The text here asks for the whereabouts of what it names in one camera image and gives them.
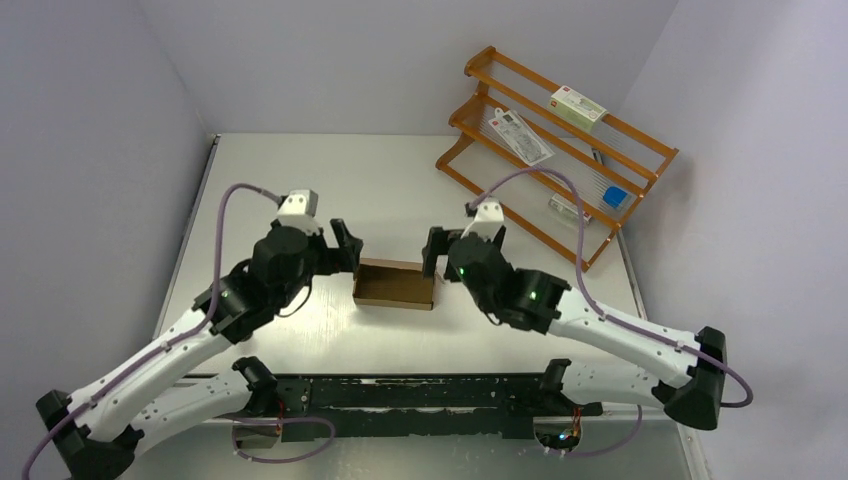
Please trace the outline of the blue small block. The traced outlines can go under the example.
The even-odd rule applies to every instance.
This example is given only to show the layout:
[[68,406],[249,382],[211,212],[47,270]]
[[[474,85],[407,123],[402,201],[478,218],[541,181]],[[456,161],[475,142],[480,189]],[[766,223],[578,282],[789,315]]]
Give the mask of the blue small block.
[[603,202],[614,210],[622,209],[628,199],[629,193],[617,186],[608,187],[602,196]]

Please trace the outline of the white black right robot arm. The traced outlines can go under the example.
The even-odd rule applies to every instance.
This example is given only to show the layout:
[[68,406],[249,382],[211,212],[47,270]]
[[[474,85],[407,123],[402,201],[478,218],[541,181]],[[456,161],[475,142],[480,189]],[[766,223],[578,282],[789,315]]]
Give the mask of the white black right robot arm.
[[662,410],[688,427],[717,428],[726,374],[726,336],[706,326],[693,333],[662,327],[611,307],[591,307],[566,280],[540,270],[515,268],[496,238],[433,227],[422,249],[423,274],[448,258],[444,277],[460,282],[494,325],[552,335],[603,350],[621,366],[549,363],[539,391],[542,406],[562,414],[603,402]]

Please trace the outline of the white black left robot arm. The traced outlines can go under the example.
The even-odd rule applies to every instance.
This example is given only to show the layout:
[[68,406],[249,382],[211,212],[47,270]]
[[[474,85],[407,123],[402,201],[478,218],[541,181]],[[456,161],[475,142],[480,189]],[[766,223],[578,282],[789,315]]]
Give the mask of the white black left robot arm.
[[255,356],[189,388],[175,383],[204,361],[249,339],[288,307],[316,276],[353,273],[364,247],[341,219],[321,230],[273,221],[252,255],[214,281],[158,339],[84,388],[51,390],[36,403],[73,479],[116,479],[136,457],[210,418],[261,416],[279,402],[278,382]]

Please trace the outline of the brown cardboard box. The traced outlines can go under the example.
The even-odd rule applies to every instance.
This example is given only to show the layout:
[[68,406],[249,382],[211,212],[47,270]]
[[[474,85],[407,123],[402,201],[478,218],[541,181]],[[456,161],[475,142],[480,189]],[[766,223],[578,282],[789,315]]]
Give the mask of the brown cardboard box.
[[435,278],[425,277],[420,262],[363,258],[352,298],[356,305],[431,311]]

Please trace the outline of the white green small box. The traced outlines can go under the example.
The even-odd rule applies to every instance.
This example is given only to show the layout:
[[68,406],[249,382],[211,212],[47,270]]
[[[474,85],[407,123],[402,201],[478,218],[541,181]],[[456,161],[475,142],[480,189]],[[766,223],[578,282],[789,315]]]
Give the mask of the white green small box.
[[550,95],[547,108],[586,133],[591,133],[596,124],[608,114],[605,107],[567,85],[561,86]]

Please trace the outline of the clear plastic blister package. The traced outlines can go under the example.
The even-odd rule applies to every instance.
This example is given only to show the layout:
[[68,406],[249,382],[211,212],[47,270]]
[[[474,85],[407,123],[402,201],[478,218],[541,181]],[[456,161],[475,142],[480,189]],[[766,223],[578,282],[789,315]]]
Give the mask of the clear plastic blister package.
[[528,166],[539,164],[555,155],[548,144],[512,110],[496,107],[488,123],[516,156]]

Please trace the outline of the orange wooden rack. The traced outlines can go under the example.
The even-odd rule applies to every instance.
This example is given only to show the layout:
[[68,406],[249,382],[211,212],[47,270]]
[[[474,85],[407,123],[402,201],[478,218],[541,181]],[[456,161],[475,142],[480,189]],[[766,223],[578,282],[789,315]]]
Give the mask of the orange wooden rack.
[[[521,175],[495,192],[511,221],[565,259],[589,270],[621,233],[656,185],[678,149],[607,114],[591,133],[547,108],[559,84],[488,46],[471,57],[464,73],[476,86],[449,117],[460,136],[436,161],[437,170],[479,195],[500,178],[526,167],[490,127],[496,107],[520,115],[555,155],[541,173]],[[620,210],[602,200],[617,186],[629,193]],[[547,202],[559,194],[578,211],[578,227],[558,221]]]

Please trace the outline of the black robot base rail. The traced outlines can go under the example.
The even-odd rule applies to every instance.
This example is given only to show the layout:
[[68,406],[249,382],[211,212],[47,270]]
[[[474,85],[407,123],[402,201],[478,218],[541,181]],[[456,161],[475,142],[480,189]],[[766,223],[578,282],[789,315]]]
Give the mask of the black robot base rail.
[[328,428],[301,422],[309,417],[329,421],[342,438],[498,434],[532,439],[537,419],[603,412],[599,402],[567,401],[546,373],[272,374],[251,360],[239,360],[233,368],[247,374],[251,391],[241,413],[284,420],[285,442],[327,436]]

